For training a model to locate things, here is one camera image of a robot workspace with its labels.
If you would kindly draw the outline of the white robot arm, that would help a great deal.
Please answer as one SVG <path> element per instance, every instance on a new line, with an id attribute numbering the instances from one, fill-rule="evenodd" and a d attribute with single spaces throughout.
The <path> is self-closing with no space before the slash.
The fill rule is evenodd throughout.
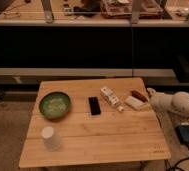
<path id="1" fill-rule="evenodd" d="M 148 88 L 147 91 L 149 103 L 157 111 L 166 111 L 189 118 L 189 93 L 180 91 L 174 94 L 167 94 L 157 92 L 153 88 Z"/>

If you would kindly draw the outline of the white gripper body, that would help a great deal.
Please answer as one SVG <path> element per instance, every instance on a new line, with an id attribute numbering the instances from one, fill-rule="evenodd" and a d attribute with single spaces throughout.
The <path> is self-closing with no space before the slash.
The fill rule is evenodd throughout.
<path id="1" fill-rule="evenodd" d="M 149 95 L 149 103 L 154 109 L 161 109 L 160 99 L 163 96 L 163 93 L 157 92 L 153 88 L 147 89 Z"/>

